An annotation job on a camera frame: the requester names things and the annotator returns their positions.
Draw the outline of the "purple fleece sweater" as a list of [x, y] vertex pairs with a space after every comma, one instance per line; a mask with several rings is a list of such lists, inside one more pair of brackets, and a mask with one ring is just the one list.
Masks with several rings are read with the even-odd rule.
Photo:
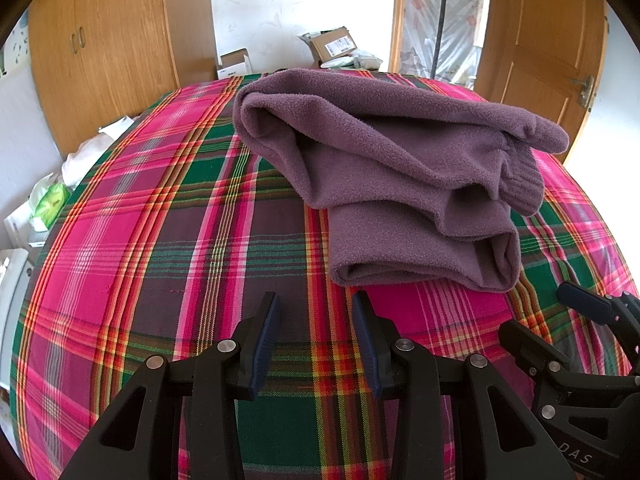
[[282, 70], [234, 100], [242, 142], [328, 215], [343, 286], [448, 278], [481, 292], [518, 281], [512, 214], [536, 214], [536, 154], [570, 143], [524, 108], [338, 70]]

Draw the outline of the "pink plaid bed cover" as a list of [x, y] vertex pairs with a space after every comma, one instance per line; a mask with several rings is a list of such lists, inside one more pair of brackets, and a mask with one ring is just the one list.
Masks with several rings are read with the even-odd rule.
[[[32, 475], [55, 479], [152, 354], [178, 361], [229, 337], [267, 290], [282, 318], [265, 388], [236, 407], [250, 479], [384, 479], [396, 408], [375, 400], [352, 331], [352, 292], [328, 277], [328, 218], [232, 126], [244, 80], [166, 94], [94, 166], [58, 216], [17, 324], [11, 411]], [[544, 202], [516, 217], [523, 270], [504, 295], [450, 281], [373, 286], [375, 309], [438, 356], [490, 359], [525, 402], [532, 382], [500, 347], [516, 318], [574, 370], [625, 375], [611, 331], [556, 300], [574, 281], [635, 292], [613, 235], [552, 156]]]

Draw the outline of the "grey drawer cabinet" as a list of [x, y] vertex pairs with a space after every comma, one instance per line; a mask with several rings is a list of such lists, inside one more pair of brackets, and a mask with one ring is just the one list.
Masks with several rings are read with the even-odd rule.
[[1, 252], [0, 337], [1, 387], [9, 391], [13, 341], [27, 286], [34, 266], [23, 248], [3, 249]]

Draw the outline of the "green tissue pack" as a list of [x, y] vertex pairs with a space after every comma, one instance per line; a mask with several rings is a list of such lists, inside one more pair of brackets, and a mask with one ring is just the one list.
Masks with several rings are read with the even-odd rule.
[[70, 189], [53, 174], [38, 181], [29, 195], [29, 223], [36, 232], [46, 232], [70, 197]]

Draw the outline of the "wooden door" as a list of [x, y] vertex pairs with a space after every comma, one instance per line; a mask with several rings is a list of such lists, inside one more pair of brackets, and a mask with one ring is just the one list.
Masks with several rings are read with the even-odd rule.
[[490, 0], [474, 91], [556, 122], [574, 142], [602, 74], [604, 0]]

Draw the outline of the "brown cardboard box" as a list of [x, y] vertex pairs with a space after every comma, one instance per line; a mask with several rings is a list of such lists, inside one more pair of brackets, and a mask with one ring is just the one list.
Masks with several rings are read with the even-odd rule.
[[357, 49], [356, 42], [346, 27], [324, 32], [306, 32], [299, 39], [311, 50], [315, 66], [350, 55]]

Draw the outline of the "small white cardboard box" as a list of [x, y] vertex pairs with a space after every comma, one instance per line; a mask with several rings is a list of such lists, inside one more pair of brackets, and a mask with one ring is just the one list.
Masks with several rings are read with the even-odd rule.
[[220, 58], [220, 64], [217, 68], [217, 77], [226, 79], [233, 76], [243, 76], [253, 73], [252, 62], [247, 48], [242, 48], [224, 54]]

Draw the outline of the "wooden wardrobe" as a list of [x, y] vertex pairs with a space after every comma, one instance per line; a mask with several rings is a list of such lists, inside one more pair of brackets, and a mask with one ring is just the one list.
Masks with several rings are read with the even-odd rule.
[[34, 0], [28, 31], [62, 155], [165, 93], [217, 77], [212, 0]]

